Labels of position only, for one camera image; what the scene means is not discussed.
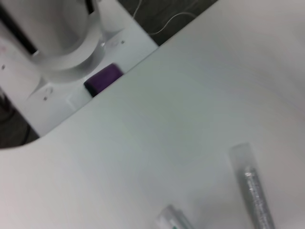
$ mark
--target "white table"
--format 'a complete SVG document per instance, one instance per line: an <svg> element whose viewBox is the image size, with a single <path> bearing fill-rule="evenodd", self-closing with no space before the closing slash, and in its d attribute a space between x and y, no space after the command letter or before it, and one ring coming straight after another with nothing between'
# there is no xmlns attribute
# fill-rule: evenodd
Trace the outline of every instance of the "white table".
<svg viewBox="0 0 305 229"><path fill-rule="evenodd" d="M304 116L218 36L242 2L218 2L45 137L3 150L1 228L150 229L174 204L196 229L250 229L228 159L244 142L276 228L303 228Z"/></svg>

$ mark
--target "white wire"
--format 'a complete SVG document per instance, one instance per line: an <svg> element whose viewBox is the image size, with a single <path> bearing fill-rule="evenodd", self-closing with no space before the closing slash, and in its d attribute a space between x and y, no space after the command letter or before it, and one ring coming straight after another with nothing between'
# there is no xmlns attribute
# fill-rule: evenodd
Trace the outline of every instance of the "white wire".
<svg viewBox="0 0 305 229"><path fill-rule="evenodd" d="M196 18L197 16L195 15L195 14L193 14L193 13L189 13L189 12L181 12L181 13L177 13L176 15L174 15L174 16L172 16L168 21L167 21L167 23L163 26L163 28L162 29L160 29L159 31L157 31L157 32L149 32L148 34L149 35L156 35L156 34L158 34L158 33L160 33L160 32L162 32L164 29L165 29L165 27L168 25L168 23L170 23L170 21L174 18L174 17L176 17L176 16L178 16L178 15L182 15L182 14L185 14L185 15L189 15L189 16L192 16L192 17L194 17L194 18Z"/></svg>
<svg viewBox="0 0 305 229"><path fill-rule="evenodd" d="M134 18L134 17L135 17L135 15L137 14L138 9L140 8L141 4L142 4L142 0L139 0L139 4L138 4L137 8L135 9L135 11L134 11L134 13L133 13L132 18Z"/></svg>

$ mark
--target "purple object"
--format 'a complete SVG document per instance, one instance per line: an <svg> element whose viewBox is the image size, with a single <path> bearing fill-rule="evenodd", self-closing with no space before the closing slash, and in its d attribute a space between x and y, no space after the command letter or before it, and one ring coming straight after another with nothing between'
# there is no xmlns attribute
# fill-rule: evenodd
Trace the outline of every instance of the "purple object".
<svg viewBox="0 0 305 229"><path fill-rule="evenodd" d="M123 75L123 72L115 64L110 64L103 70L99 71L86 82L85 88L89 91L92 97L103 91L106 87L112 84Z"/></svg>

